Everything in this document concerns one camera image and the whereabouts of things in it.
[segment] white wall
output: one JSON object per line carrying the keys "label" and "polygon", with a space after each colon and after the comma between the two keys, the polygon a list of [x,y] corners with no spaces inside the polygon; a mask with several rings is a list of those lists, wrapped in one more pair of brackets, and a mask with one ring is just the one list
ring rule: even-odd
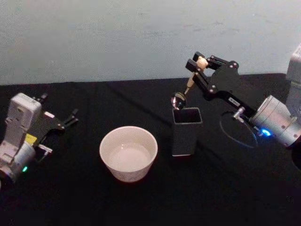
{"label": "white wall", "polygon": [[195,51],[285,73],[300,0],[0,0],[0,84],[189,77]]}

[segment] table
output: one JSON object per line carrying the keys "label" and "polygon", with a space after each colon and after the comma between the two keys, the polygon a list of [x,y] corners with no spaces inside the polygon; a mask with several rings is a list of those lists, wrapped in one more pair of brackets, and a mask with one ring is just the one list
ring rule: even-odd
{"label": "table", "polygon": [[[285,101],[284,74],[244,75],[243,79]],[[174,158],[170,96],[185,79],[13,85],[0,87],[3,138],[9,100],[18,92],[49,94],[43,105],[59,119],[79,109],[80,122],[45,145],[53,154],[29,166],[14,188],[0,193],[1,225],[298,225],[301,173],[291,151],[271,138],[247,149],[220,130],[219,117],[231,107],[205,101],[194,88],[189,106],[200,108],[203,127],[196,153]],[[252,143],[241,125],[225,129]],[[158,156],[140,182],[117,181],[99,157],[99,144],[112,129],[133,125],[150,131]]]}

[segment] white bowl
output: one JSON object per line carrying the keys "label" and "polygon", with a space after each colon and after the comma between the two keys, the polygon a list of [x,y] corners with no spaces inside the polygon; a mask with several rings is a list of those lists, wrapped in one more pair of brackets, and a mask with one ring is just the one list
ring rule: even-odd
{"label": "white bowl", "polygon": [[147,130],[124,126],[109,132],[101,141],[99,154],[115,178],[135,182],[148,173],[158,153],[155,137]]}

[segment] green light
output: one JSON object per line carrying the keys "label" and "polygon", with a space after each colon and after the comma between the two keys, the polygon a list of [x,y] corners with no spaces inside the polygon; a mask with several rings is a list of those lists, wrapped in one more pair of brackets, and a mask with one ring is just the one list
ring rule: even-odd
{"label": "green light", "polygon": [[23,173],[24,173],[24,172],[26,172],[26,171],[27,171],[27,169],[28,169],[28,167],[27,167],[27,166],[25,166],[25,167],[23,168],[22,172],[23,172]]}

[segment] yellow label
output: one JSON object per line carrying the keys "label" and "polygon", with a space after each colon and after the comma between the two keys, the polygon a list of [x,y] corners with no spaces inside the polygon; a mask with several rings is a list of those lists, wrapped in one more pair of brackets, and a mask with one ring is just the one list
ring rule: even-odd
{"label": "yellow label", "polygon": [[33,135],[30,135],[29,133],[26,134],[26,137],[25,137],[25,141],[30,144],[30,145],[33,145],[34,142],[36,142],[37,138],[34,137]]}

